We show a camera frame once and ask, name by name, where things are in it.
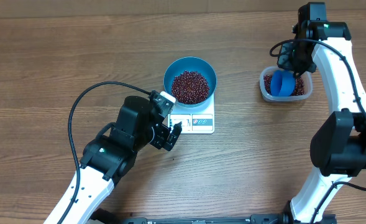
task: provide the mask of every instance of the white digital scale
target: white digital scale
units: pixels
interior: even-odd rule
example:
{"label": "white digital scale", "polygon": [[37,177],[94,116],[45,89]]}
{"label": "white digital scale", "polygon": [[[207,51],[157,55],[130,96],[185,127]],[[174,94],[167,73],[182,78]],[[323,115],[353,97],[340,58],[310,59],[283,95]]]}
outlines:
{"label": "white digital scale", "polygon": [[187,108],[176,104],[168,115],[168,127],[181,122],[182,134],[212,134],[214,132],[214,95],[202,105]]}

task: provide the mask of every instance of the container of beans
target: container of beans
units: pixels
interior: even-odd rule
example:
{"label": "container of beans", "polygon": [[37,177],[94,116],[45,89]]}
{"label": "container of beans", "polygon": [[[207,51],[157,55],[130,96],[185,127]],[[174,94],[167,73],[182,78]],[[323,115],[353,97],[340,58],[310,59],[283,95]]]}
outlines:
{"label": "container of beans", "polygon": [[313,81],[311,80],[311,74],[304,72],[300,78],[296,79],[295,90],[290,96],[273,96],[270,91],[270,83],[272,75],[275,71],[281,70],[277,66],[271,66],[266,68],[260,74],[260,90],[263,95],[263,99],[268,102],[289,102],[296,100],[304,100],[308,98],[313,92]]}
{"label": "container of beans", "polygon": [[184,57],[168,67],[163,85],[165,91],[177,99],[178,105],[196,107],[213,95],[217,85],[216,72],[203,59]]}

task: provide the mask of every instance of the bowl rim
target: bowl rim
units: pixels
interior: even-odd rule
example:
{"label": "bowl rim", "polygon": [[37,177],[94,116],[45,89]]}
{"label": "bowl rim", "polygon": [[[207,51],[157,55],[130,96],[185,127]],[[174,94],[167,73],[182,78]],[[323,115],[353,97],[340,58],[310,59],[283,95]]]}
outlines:
{"label": "bowl rim", "polygon": [[203,59],[201,59],[201,58],[199,58],[199,57],[194,57],[194,56],[182,57],[182,58],[179,58],[179,59],[175,60],[174,62],[172,62],[172,63],[168,66],[168,68],[167,68],[167,69],[166,69],[166,71],[165,71],[165,74],[163,75],[163,88],[164,88],[164,89],[165,89],[165,91],[168,93],[168,91],[167,91],[167,89],[166,89],[166,85],[165,85],[165,77],[166,77],[166,73],[167,73],[167,71],[169,70],[169,68],[170,68],[174,63],[176,63],[177,61],[179,61],[179,60],[183,60],[183,59],[186,59],[186,58],[199,59],[199,60],[201,60],[201,61],[205,62],[207,65],[209,65],[209,66],[211,67],[211,69],[212,69],[212,71],[213,71],[213,74],[214,74],[214,77],[215,77],[215,79],[216,79],[216,83],[214,84],[214,90],[213,90],[213,92],[212,92],[211,94],[209,94],[209,96],[208,96],[204,101],[202,101],[202,102],[200,102],[200,103],[197,103],[197,104],[194,104],[194,105],[188,105],[188,104],[185,104],[185,103],[180,103],[180,102],[176,99],[176,102],[177,102],[179,105],[189,106],[189,107],[195,107],[195,106],[202,105],[204,102],[206,102],[206,100],[210,99],[210,97],[214,94],[214,92],[216,91],[216,88],[217,88],[217,75],[216,75],[216,71],[214,70],[213,66],[212,66],[209,62],[207,62],[207,61],[205,61],[205,60],[203,60]]}

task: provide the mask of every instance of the wooden tabletop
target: wooden tabletop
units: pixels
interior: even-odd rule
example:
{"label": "wooden tabletop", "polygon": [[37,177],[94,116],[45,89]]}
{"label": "wooden tabletop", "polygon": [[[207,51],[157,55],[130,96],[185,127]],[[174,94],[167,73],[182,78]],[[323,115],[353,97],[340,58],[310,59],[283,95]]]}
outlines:
{"label": "wooden tabletop", "polygon": [[[366,11],[329,11],[348,23],[366,90]],[[114,80],[163,90],[174,60],[201,57],[215,69],[216,131],[182,135],[171,151],[148,145],[101,207],[120,217],[236,217],[280,212],[312,163],[309,143],[328,117],[318,72],[304,101],[263,101],[261,71],[290,39],[296,12],[97,16],[0,20],[0,223],[43,223],[74,174],[67,120],[90,85]],[[125,97],[104,86],[78,105],[78,151]],[[366,186],[366,170],[352,180]],[[339,223],[366,223],[366,192],[343,187],[327,208]]]}

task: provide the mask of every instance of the plastic container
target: plastic container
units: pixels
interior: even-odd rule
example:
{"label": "plastic container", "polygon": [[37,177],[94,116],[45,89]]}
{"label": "plastic container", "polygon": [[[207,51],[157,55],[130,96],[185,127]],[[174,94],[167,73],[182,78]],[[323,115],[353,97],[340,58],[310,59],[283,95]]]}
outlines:
{"label": "plastic container", "polygon": [[263,99],[267,102],[290,102],[296,100],[304,100],[308,98],[313,92],[313,81],[311,80],[311,74],[309,72],[304,72],[301,78],[304,82],[304,95],[301,96],[273,96],[267,93],[264,86],[264,76],[273,75],[276,70],[282,70],[277,66],[271,66],[263,70],[260,74],[260,90],[262,91]]}
{"label": "plastic container", "polygon": [[185,106],[185,107],[196,107],[204,104],[209,98],[213,95],[216,85],[217,85],[217,78],[216,72],[212,68],[212,66],[207,63],[205,60],[197,57],[183,57],[175,62],[173,62],[165,72],[165,76],[163,77],[163,85],[165,87],[165,91],[169,94],[172,94],[172,83],[175,77],[181,75],[184,71],[197,71],[199,72],[205,79],[208,81],[209,95],[206,100],[194,104],[194,105],[187,105],[184,103],[177,102],[178,105]]}

